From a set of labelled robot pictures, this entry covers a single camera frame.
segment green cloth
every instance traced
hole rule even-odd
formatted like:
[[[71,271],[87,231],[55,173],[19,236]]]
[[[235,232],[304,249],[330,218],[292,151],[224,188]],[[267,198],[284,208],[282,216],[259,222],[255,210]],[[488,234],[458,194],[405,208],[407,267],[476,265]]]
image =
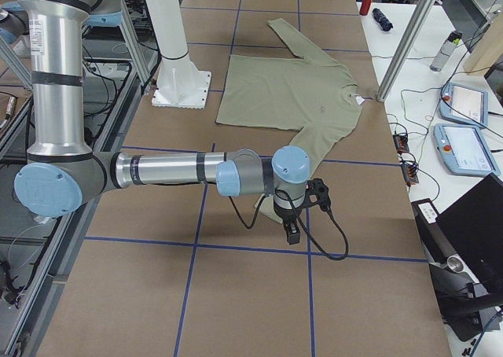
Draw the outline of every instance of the green cloth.
[[[356,127],[362,110],[357,84],[345,65],[284,19],[268,24],[298,58],[232,55],[217,123],[299,131],[290,145],[307,152],[313,174]],[[263,210],[271,216],[272,201]]]

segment table surface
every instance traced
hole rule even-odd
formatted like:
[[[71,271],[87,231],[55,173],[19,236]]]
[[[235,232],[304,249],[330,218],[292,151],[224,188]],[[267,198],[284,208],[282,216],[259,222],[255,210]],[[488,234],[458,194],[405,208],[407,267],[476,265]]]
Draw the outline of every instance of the table surface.
[[[373,66],[376,71],[377,80],[380,83],[391,63],[390,58],[383,57],[393,55],[409,19],[412,16],[415,6],[391,3],[375,6],[383,11],[393,23],[393,29],[390,32],[383,32],[372,18],[371,13],[365,17],[361,17],[362,25],[365,30],[365,37],[369,44],[369,51],[373,55]],[[402,105],[402,99],[400,97],[401,91],[405,89],[422,91],[432,87],[441,87],[454,73],[454,69],[461,58],[463,58],[464,61],[469,57],[469,54],[466,54],[464,57],[466,48],[464,45],[460,45],[456,48],[452,57],[447,61],[446,66],[441,72],[433,72],[430,70],[429,65],[433,61],[431,57],[437,54],[445,38],[454,29],[454,26],[443,8],[441,6],[433,6],[408,55],[409,58],[429,58],[406,60],[395,85],[390,91],[390,95],[385,101],[387,113],[389,115],[395,115],[398,118],[398,122],[406,126],[409,132],[416,131],[424,133],[425,129],[405,120],[404,105]],[[465,41],[470,38],[471,36],[464,37]],[[487,91],[489,94],[489,110],[501,113],[503,109],[484,77],[467,75],[463,73],[463,71],[463,64],[460,64],[457,69],[457,72],[460,73],[453,77],[453,82]],[[416,94],[408,91],[404,92],[407,118],[426,126],[430,123],[429,116],[434,116],[431,125],[437,123],[451,123],[450,121],[443,120],[438,112],[434,114],[438,99],[439,90],[430,90],[424,94]],[[394,122],[395,118],[389,116],[389,120],[390,122]],[[490,116],[488,126],[497,133],[503,134],[503,118]],[[491,149],[500,149],[503,146],[503,141],[489,131],[483,130],[483,136]],[[411,137],[412,138],[409,140],[410,150],[419,158],[424,138]],[[494,158],[498,166],[502,168],[503,154],[494,154]],[[436,152],[436,144],[434,143],[431,133],[425,139],[424,151],[422,159],[420,160],[420,168],[432,175],[439,182],[440,194],[439,198],[435,201],[435,206],[440,212],[448,208],[482,179],[451,175]],[[412,186],[409,192],[410,200],[415,201],[423,198],[433,198],[437,191],[436,184],[423,173],[419,173],[419,180],[420,184]],[[450,348],[453,355],[459,355],[465,348],[471,347],[469,342],[460,342],[449,326],[446,326],[446,332],[449,336]],[[503,350],[503,331],[487,333],[484,339],[484,342],[481,343],[477,349],[477,355],[487,357],[501,355],[501,350]]]
[[[294,131],[215,124],[231,53],[292,57],[266,25],[278,17],[346,64],[363,95],[377,90],[354,0],[184,0],[182,16],[191,60],[213,73],[206,108],[145,97],[127,152],[270,155],[287,145]],[[381,103],[363,103],[315,176],[350,241],[343,262],[304,237],[288,246],[262,216],[244,230],[213,187],[106,193],[38,355],[450,355]],[[255,200],[237,199],[246,219]],[[326,216],[313,209],[307,222],[341,252]]]

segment small white tag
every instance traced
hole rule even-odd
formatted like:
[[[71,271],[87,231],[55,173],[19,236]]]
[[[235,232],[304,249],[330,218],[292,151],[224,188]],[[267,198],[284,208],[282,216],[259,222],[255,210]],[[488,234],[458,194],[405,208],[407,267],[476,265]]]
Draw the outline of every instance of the small white tag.
[[[363,101],[365,101],[364,98],[362,98],[360,95],[356,95],[356,102],[358,105],[362,105]]]
[[[44,55],[44,32],[41,20],[30,20],[30,43],[32,55]]]
[[[419,204],[419,210],[423,213],[424,217],[428,221],[428,223],[437,222],[437,213],[435,209],[431,206],[429,202],[425,202],[424,204]]]

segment white stand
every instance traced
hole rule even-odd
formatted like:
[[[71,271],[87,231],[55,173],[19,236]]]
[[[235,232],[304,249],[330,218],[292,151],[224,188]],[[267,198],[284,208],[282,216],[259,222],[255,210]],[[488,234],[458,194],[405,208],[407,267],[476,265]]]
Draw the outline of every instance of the white stand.
[[[163,55],[152,104],[204,108],[211,73],[198,71],[189,58],[178,0],[146,1]]]

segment robotic arm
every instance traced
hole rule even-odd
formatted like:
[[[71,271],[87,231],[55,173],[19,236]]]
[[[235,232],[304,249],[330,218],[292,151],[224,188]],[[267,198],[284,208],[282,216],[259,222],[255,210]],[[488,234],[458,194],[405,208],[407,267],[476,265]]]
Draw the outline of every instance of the robotic arm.
[[[83,133],[82,26],[120,24],[121,1],[18,2],[29,16],[35,143],[14,188],[32,212],[66,215],[105,191],[130,185],[215,183],[223,196],[274,196],[274,210],[293,244],[299,242],[296,220],[302,208],[325,204],[329,209],[328,188],[321,180],[308,182],[309,158],[295,146],[279,149],[272,159],[251,150],[158,156],[93,152]]]

